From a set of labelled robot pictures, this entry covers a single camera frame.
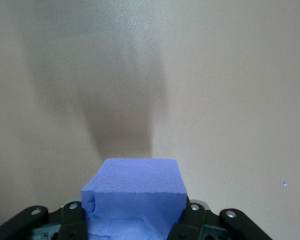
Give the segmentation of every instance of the blue block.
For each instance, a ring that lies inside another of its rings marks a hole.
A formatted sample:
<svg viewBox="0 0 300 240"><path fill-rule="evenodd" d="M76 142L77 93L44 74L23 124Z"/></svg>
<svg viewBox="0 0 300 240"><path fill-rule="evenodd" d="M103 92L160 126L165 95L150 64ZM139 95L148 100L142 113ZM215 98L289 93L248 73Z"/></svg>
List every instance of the blue block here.
<svg viewBox="0 0 300 240"><path fill-rule="evenodd" d="M165 240L187 204L173 159L107 159L81 196L89 240Z"/></svg>

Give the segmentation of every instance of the gray surface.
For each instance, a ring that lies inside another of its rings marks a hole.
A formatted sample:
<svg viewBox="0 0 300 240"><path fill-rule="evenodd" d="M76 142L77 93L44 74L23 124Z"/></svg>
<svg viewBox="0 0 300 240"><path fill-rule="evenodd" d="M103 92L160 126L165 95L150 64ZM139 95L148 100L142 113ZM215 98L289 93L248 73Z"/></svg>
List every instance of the gray surface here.
<svg viewBox="0 0 300 240"><path fill-rule="evenodd" d="M300 1L0 0L0 224L111 157L300 239Z"/></svg>

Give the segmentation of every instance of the block front face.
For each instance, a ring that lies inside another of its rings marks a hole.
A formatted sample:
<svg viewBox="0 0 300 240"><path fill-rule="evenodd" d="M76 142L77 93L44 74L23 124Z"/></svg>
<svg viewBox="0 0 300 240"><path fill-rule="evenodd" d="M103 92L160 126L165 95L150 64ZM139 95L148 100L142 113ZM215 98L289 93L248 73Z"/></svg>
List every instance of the block front face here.
<svg viewBox="0 0 300 240"><path fill-rule="evenodd" d="M110 239L164 239L187 202L173 159L107 159L81 192L88 233Z"/></svg>

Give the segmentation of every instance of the screw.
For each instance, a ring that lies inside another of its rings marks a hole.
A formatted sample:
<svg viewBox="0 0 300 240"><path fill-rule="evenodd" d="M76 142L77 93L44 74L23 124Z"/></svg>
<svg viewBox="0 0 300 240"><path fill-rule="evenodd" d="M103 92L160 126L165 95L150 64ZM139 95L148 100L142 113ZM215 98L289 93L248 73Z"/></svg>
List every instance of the screw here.
<svg viewBox="0 0 300 240"><path fill-rule="evenodd" d="M76 209L78 207L78 204L76 204L75 202L72 203L70 206L69 206L69 209Z"/></svg>
<svg viewBox="0 0 300 240"><path fill-rule="evenodd" d="M31 212L31 215L36 215L36 214L38 214L38 213L40 213L41 212L41 210L39 209L39 208L37 208L36 210L33 210L32 212Z"/></svg>
<svg viewBox="0 0 300 240"><path fill-rule="evenodd" d="M235 218L237 215L236 215L236 213L234 212L234 211L231 211L231 210L229 210L229 211L226 211L226 213L225 213L229 218Z"/></svg>
<svg viewBox="0 0 300 240"><path fill-rule="evenodd" d="M200 207L197 204L191 204L191 208L193 211L198 211Z"/></svg>

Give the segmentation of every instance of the silver screw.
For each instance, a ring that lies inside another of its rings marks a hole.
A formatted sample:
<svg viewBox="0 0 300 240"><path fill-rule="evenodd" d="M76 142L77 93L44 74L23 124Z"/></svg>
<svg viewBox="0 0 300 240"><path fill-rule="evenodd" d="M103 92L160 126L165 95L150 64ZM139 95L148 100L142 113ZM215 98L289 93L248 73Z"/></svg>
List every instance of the silver screw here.
<svg viewBox="0 0 300 240"><path fill-rule="evenodd" d="M200 207L197 204L191 204L191 208L193 211L198 211Z"/></svg>
<svg viewBox="0 0 300 240"><path fill-rule="evenodd" d="M76 204L75 202L72 203L70 206L69 206L69 209L76 209L78 207L78 204Z"/></svg>
<svg viewBox="0 0 300 240"><path fill-rule="evenodd" d="M229 218L235 218L237 215L236 215L236 213L234 212L234 211L231 211L231 210L229 210L229 211L226 211L226 213L225 213Z"/></svg>
<svg viewBox="0 0 300 240"><path fill-rule="evenodd" d="M39 209L39 208L37 208L36 210L33 210L32 212L31 212L31 215L36 215L36 214L38 214L38 213L40 213L41 212L41 210Z"/></svg>

